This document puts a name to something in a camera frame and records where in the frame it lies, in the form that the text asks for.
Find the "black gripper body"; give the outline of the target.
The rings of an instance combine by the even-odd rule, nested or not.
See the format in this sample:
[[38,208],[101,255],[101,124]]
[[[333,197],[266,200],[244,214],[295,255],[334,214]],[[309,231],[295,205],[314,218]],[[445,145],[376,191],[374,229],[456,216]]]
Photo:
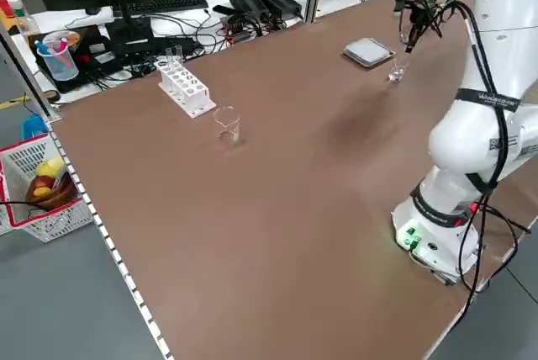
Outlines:
[[414,30],[440,28],[440,11],[441,6],[428,3],[409,3],[411,13],[409,21]]

